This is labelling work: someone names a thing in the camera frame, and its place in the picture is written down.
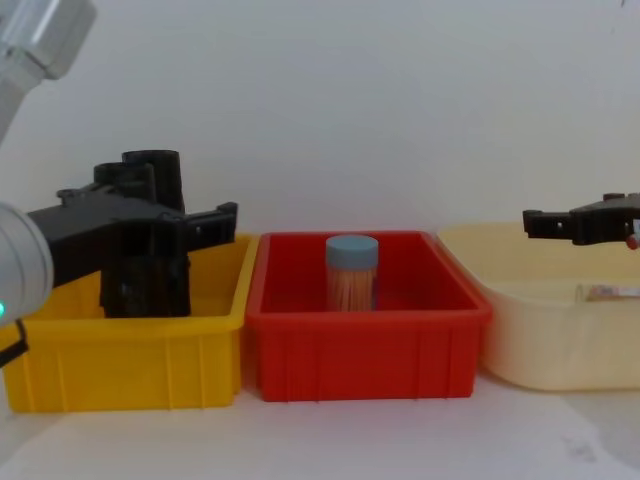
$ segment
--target white wall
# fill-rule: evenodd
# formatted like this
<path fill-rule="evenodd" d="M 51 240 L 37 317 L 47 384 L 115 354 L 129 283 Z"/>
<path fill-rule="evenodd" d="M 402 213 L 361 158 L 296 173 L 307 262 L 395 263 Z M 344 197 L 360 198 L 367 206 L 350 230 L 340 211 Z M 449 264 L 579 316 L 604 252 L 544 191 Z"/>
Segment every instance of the white wall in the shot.
<path fill-rule="evenodd" d="M 640 191 L 640 1 L 96 0 L 2 145 L 24 209 L 181 152 L 254 231 L 426 228 Z"/>

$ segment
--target small object in bin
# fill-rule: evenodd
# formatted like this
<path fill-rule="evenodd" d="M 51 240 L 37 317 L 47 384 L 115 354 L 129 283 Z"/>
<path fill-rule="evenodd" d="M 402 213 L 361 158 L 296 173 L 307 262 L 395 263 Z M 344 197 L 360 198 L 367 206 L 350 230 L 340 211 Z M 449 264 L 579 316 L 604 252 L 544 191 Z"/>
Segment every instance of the small object in bin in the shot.
<path fill-rule="evenodd" d="M 577 302 L 599 302 L 605 300 L 640 299 L 640 288 L 617 285 L 578 285 Z"/>
<path fill-rule="evenodd" d="M 366 235 L 338 235 L 327 240 L 326 249 L 329 310 L 374 310 L 378 241 Z"/>

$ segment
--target plastic bin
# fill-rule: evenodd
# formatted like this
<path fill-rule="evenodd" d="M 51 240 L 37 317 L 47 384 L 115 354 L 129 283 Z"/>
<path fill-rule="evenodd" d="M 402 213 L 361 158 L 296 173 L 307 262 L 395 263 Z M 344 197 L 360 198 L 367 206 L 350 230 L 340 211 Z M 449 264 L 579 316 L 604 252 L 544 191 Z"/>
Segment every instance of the plastic bin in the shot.
<path fill-rule="evenodd" d="M 377 310 L 327 311 L 325 241 L 336 234 L 261 239 L 247 323 L 264 400 L 471 395 L 489 304 L 428 235 L 373 232 Z"/>
<path fill-rule="evenodd" d="M 4 369 L 16 412 L 204 408 L 240 387 L 239 329 L 258 239 L 194 252 L 192 316 L 105 319 L 99 274 L 57 288 L 25 319 L 30 351 Z M 0 331 L 0 345 L 17 338 Z"/>
<path fill-rule="evenodd" d="M 439 238 L 493 303 L 482 353 L 491 372 L 541 390 L 640 387 L 640 301 L 575 299 L 579 284 L 640 286 L 637 252 L 528 239 L 521 224 L 453 227 Z"/>

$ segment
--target yellow plastic bin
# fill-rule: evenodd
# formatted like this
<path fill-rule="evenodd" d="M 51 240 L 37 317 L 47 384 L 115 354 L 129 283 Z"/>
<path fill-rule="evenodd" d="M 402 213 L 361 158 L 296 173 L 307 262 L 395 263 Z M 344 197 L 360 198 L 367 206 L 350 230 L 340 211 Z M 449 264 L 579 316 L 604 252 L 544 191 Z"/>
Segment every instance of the yellow plastic bin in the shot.
<path fill-rule="evenodd" d="M 99 274 L 25 319 L 30 351 L 4 369 L 16 412 L 221 407 L 240 388 L 240 328 L 258 237 L 190 254 L 192 316 L 105 319 Z M 0 330 L 0 347 L 18 338 Z"/>
<path fill-rule="evenodd" d="M 520 223 L 438 237 L 494 306 L 482 352 L 491 372 L 540 390 L 640 388 L 640 301 L 576 300 L 581 284 L 640 287 L 638 252 L 529 239 Z"/>

